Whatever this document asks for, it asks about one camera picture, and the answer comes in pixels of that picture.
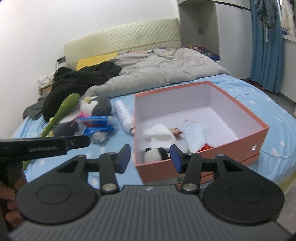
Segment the human hand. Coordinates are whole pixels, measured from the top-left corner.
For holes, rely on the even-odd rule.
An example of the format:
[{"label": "human hand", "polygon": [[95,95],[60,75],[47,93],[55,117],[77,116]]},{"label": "human hand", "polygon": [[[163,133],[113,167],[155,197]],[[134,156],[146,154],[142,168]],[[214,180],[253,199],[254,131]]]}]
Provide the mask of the human hand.
[{"label": "human hand", "polygon": [[[27,183],[26,176],[24,173],[22,173],[22,175],[14,183],[15,190],[19,190],[26,183]],[[17,228],[22,224],[23,219],[15,203],[15,191],[12,188],[6,186],[1,181],[0,181],[0,199],[8,200],[7,208],[10,211],[5,215],[5,218],[9,223],[11,223],[13,227]]]}]

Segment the pink box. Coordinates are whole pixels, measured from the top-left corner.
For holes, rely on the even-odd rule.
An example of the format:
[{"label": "pink box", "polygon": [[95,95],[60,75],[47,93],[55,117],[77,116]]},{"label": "pink box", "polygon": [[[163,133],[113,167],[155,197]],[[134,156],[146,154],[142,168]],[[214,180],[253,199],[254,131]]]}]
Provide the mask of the pink box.
[{"label": "pink box", "polygon": [[[211,130],[210,139],[217,147],[199,154],[203,158],[214,158],[223,153],[244,165],[257,161],[269,128],[247,107],[210,81],[137,93],[134,116],[135,164],[143,183],[150,185],[178,184],[184,175],[175,171],[170,159],[143,163],[142,131],[158,123],[182,130],[181,123],[185,120],[203,122]],[[178,146],[182,145],[185,140],[181,139]],[[211,172],[202,173],[202,183],[212,179]]]}]

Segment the beige headboard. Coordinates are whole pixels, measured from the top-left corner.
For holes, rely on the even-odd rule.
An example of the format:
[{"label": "beige headboard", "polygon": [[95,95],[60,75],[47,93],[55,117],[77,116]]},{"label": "beige headboard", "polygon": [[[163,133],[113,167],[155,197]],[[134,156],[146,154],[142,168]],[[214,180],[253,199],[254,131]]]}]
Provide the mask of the beige headboard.
[{"label": "beige headboard", "polygon": [[67,64],[75,69],[78,60],[123,52],[130,49],[149,50],[156,47],[181,47],[177,18],[133,23],[91,34],[64,45]]}]

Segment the wall socket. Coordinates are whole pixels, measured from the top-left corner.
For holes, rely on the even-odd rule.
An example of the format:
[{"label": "wall socket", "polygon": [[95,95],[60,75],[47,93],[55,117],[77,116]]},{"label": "wall socket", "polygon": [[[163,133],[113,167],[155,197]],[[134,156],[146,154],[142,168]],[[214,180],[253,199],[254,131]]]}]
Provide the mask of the wall socket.
[{"label": "wall socket", "polygon": [[198,34],[203,34],[203,29],[202,29],[202,28],[198,28],[198,29],[197,29],[197,33],[198,33]]},{"label": "wall socket", "polygon": [[66,62],[66,57],[64,56],[64,57],[61,57],[61,58],[57,59],[57,62],[58,62],[59,64],[62,64],[62,63],[64,63],[64,62]]}]

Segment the green toy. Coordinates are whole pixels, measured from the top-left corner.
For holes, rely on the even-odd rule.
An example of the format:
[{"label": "green toy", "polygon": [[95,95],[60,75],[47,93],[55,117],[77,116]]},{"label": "green toy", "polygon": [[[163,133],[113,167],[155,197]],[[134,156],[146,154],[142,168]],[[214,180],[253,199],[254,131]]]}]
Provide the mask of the green toy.
[{"label": "green toy", "polygon": [[[62,102],[57,113],[49,121],[47,127],[43,130],[40,135],[40,138],[44,138],[52,130],[56,123],[58,123],[64,116],[68,115],[78,104],[80,95],[78,93],[73,93],[67,96],[67,98]],[[24,161],[22,169],[25,170],[30,164],[31,160]]]}]

